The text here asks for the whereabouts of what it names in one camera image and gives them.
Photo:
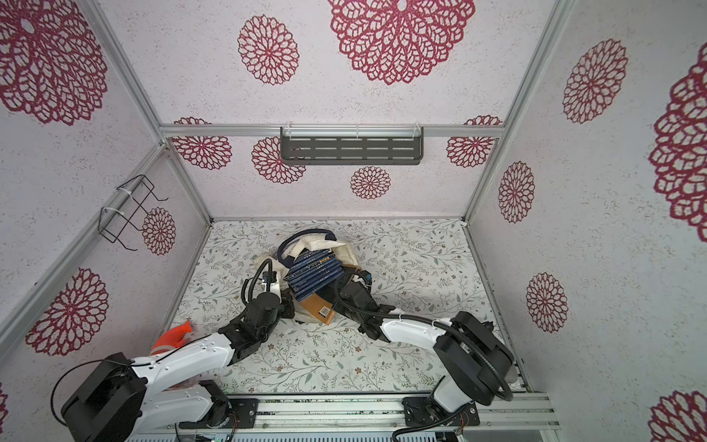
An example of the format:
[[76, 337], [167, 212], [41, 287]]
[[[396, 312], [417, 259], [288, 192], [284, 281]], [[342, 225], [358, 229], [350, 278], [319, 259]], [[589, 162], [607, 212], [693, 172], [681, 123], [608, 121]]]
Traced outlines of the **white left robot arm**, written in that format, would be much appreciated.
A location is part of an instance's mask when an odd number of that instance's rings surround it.
[[234, 413], [215, 381], [185, 381], [246, 359], [294, 313], [290, 296], [262, 292], [226, 326], [180, 348], [136, 359], [109, 355], [62, 406], [66, 427], [75, 441], [125, 441], [166, 425], [227, 425]]

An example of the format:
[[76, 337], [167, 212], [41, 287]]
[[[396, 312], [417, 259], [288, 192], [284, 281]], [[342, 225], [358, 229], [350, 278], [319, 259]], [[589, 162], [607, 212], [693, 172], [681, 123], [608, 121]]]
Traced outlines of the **cream canvas tote bag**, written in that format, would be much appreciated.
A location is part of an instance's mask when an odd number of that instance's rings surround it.
[[353, 245], [324, 228], [309, 228], [285, 239], [275, 254], [264, 256], [254, 278], [244, 283], [241, 300], [270, 292], [284, 304], [285, 318], [329, 325], [351, 312], [337, 299], [344, 276], [361, 269]]

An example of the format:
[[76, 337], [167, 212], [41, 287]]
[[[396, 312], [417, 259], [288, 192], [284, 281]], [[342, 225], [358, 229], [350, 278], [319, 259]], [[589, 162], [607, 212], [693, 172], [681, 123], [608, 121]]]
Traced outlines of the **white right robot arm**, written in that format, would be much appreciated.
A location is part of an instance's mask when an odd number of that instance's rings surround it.
[[451, 319], [431, 319], [379, 304], [362, 272], [342, 274], [331, 288], [334, 309], [357, 322], [363, 335], [437, 356], [445, 372], [429, 399], [433, 410], [452, 413], [469, 403], [490, 405], [495, 399], [514, 399], [506, 377], [515, 359], [490, 322], [480, 322], [466, 311]]

